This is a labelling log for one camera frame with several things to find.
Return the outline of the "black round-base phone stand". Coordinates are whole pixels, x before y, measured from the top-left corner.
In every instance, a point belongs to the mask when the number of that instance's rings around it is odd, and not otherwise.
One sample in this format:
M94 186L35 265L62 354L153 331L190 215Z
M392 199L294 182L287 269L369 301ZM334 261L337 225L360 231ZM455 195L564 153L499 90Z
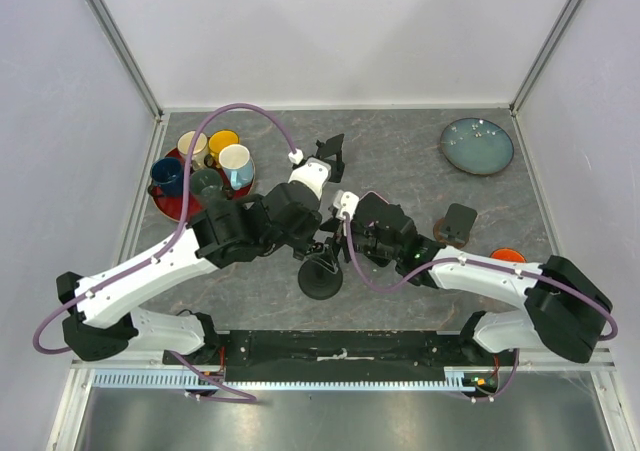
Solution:
M327 300L341 289L343 272L331 246L323 244L314 249L298 271L300 290L314 300Z

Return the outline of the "phone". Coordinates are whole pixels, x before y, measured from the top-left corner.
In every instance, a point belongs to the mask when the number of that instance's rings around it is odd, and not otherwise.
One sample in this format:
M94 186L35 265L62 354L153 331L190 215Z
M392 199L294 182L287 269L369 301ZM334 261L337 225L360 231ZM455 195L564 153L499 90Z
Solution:
M389 203L389 201L388 201L387 199L385 199L383 196L381 196L381 195L380 195L378 192L376 192L376 191L368 191L368 192L366 192L366 193L363 195L362 199L364 200L364 199L365 199L365 198L367 198L367 197L371 197L372 199L373 199L373 198L375 198L375 199L377 199L378 201L380 201L380 202L382 202L382 203L384 203L384 204L390 204L390 203Z

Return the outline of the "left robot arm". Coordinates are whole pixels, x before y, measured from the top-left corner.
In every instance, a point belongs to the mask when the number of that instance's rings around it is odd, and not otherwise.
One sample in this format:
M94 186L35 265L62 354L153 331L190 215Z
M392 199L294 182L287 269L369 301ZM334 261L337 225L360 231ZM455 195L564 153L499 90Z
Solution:
M192 217L178 238L168 237L110 270L90 277L59 276L60 299L79 300L62 322L65 343L87 362L124 351L167 351L211 363L220 342L209 316L161 314L142 304L182 282L283 246L303 258L321 223L319 206L318 195L306 185L281 183L266 195L213 202Z

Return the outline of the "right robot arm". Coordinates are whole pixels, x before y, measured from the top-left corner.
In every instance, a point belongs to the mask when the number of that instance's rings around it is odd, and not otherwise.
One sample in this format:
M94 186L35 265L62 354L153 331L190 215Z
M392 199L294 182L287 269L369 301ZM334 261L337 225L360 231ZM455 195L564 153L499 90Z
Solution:
M509 312L477 312L467 321L457 348L469 364L520 348L545 348L584 364L598 343L618 333L611 301L567 258L518 263L468 253L420 234L400 206L374 192L358 196L340 190L331 207L345 259L358 273L363 258L395 266L400 280L393 285L379 286L362 275L370 288L393 293L412 284L511 306Z

